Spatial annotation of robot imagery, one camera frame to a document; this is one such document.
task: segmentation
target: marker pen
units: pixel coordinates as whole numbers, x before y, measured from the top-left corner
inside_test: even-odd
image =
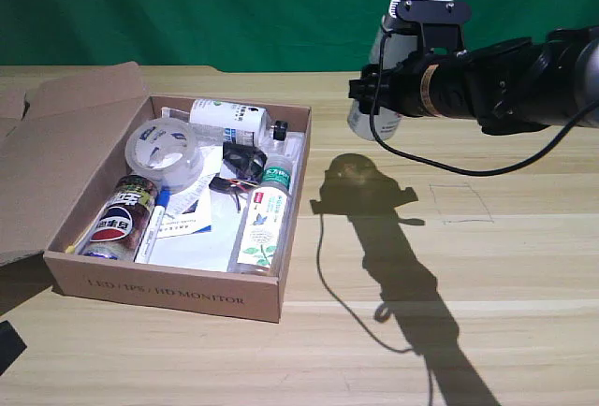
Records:
[[[135,262],[147,264],[150,262],[150,256],[152,255],[153,245],[156,243],[156,237],[162,224],[162,219],[165,217],[165,211],[167,209],[168,200],[170,199],[170,191],[163,189],[160,191],[156,204],[153,207],[152,216],[150,222],[146,228],[146,232],[143,234],[143,239],[139,245],[138,254],[136,255]]]

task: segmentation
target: green screen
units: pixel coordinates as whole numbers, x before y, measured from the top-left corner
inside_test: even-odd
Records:
[[[599,23],[597,0],[461,0],[466,46]],[[0,65],[359,70],[389,0],[0,0]]]

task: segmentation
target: cardboard box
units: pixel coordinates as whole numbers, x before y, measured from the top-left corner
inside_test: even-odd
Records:
[[[12,95],[0,110],[0,258],[44,252],[65,295],[278,322],[308,156],[307,107],[265,105],[272,117],[306,134],[277,277],[141,265],[65,254],[129,172],[124,145],[141,123],[193,98],[145,92],[135,63],[42,84],[25,118]]]

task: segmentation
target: spray can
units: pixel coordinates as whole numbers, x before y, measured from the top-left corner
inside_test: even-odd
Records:
[[[392,9],[395,0],[391,0],[389,9],[381,20],[381,26],[385,30],[391,30],[392,25],[397,21],[393,18],[389,11]],[[370,65],[379,64],[381,39],[383,30],[379,27],[376,36],[374,37],[373,46],[369,55],[368,63]],[[405,60],[410,52],[416,51],[418,47],[417,36],[407,36],[393,34],[385,42],[385,54],[383,56],[383,69],[392,69],[399,62]],[[379,114],[374,116],[374,128],[378,136],[382,139],[389,139],[393,136],[397,127],[400,125],[402,116],[390,109],[381,107]],[[374,141],[373,132],[370,126],[370,114],[362,113],[359,110],[359,102],[354,100],[347,115],[347,124],[352,131],[360,138]]]
[[[189,123],[204,138],[252,147],[259,147],[271,127],[266,109],[201,98],[194,101]]]
[[[133,261],[157,196],[152,181],[139,175],[122,177],[80,254]]]

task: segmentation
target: wooden table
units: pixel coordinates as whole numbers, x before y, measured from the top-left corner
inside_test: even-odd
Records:
[[[0,67],[0,90],[80,70]],[[143,72],[155,94],[313,107],[281,323],[61,297],[32,258],[0,271],[2,319],[28,345],[0,377],[1,404],[599,404],[599,131],[574,130],[521,171],[466,178],[353,135],[357,73]],[[496,138],[474,121],[405,119],[390,143],[491,168],[556,132]],[[335,206],[321,187],[340,167],[370,175]],[[311,200],[328,209],[322,226]],[[359,217],[365,204],[374,217]]]

